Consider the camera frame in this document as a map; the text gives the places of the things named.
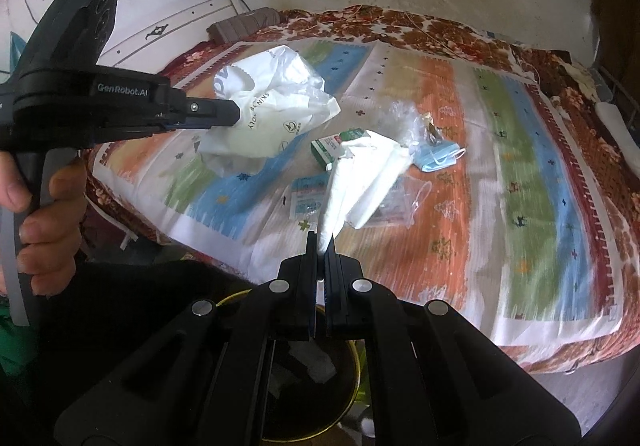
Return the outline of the person left hand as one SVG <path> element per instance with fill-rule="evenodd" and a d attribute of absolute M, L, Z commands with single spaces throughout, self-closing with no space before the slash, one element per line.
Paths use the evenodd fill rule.
<path fill-rule="evenodd" d="M 84 162 L 75 159 L 50 179 L 50 206 L 30 214 L 20 230 L 24 248 L 17 255 L 18 270 L 29 276 L 37 296 L 56 296 L 75 275 L 80 249 L 80 223 L 87 211 Z"/>

